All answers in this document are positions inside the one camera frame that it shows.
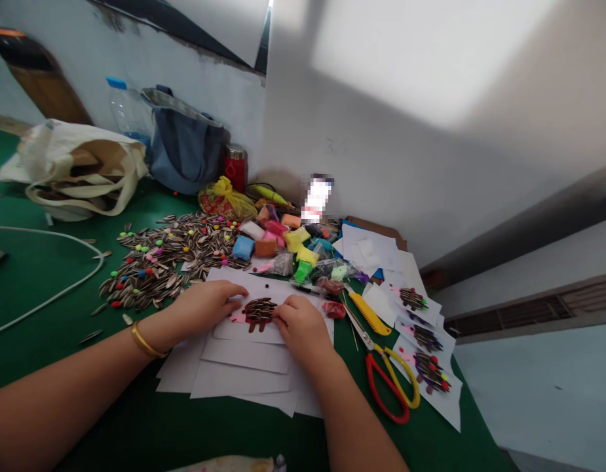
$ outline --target canvas bag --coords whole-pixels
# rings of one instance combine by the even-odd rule
[[[168,87],[144,88],[141,96],[155,118],[152,177],[186,195],[195,195],[216,181],[224,126],[174,98]]]
[[[17,153],[0,170],[0,180],[29,183],[28,198],[61,220],[82,220],[94,213],[115,216],[147,174],[144,157],[145,146],[122,134],[48,119],[23,136]],[[115,206],[106,210],[100,197],[111,193]]]

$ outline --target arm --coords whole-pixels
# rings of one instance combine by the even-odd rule
[[[248,292],[225,281],[197,284],[139,332],[166,352],[238,309],[228,302],[235,295]],[[152,360],[128,329],[0,389],[0,471],[52,469]]]
[[[290,296],[275,319],[294,359],[314,386],[327,431],[335,472],[407,472],[407,465],[335,352],[318,310],[301,296]]]

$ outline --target blue bag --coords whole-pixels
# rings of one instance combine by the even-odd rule
[[[224,126],[174,98],[168,87],[144,88],[141,96],[156,120],[149,164],[152,176],[186,195],[215,182]]]

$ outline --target yellow utility knife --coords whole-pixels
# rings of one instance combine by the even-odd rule
[[[383,321],[381,321],[373,309],[368,306],[362,296],[355,293],[349,284],[344,284],[344,287],[347,289],[349,297],[353,303],[355,303],[355,306],[364,316],[373,331],[382,336],[388,336],[392,332],[392,329],[383,324]]]

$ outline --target yellow scissors handle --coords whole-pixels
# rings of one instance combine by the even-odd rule
[[[384,348],[384,349],[381,349],[381,347],[379,347],[379,344],[375,344],[375,350],[379,354],[381,354],[381,357],[383,358],[383,362],[386,364],[386,368],[390,372],[390,377],[392,377],[392,382],[394,382],[397,390],[399,391],[399,393],[403,397],[403,400],[406,401],[407,405],[412,410],[415,410],[416,408],[418,408],[419,405],[421,404],[421,392],[419,391],[419,384],[418,384],[418,382],[416,382],[416,379],[414,378],[414,374],[412,374],[412,370],[409,368],[409,366],[406,364],[406,362],[403,360],[403,358],[401,358],[401,356],[399,356],[393,350],[391,350],[391,349],[389,349],[387,347]],[[396,377],[396,374],[394,373],[394,369],[392,367],[392,364],[390,364],[390,361],[388,360],[388,357],[386,357],[386,356],[383,355],[384,352],[387,355],[390,355],[390,356],[394,357],[401,364],[401,367],[403,367],[403,369],[406,371],[407,376],[409,377],[409,381],[412,384],[412,388],[414,389],[414,399],[412,401],[410,401],[410,400],[407,399],[407,395],[403,391],[403,389],[401,388],[401,384],[399,383],[399,379]]]

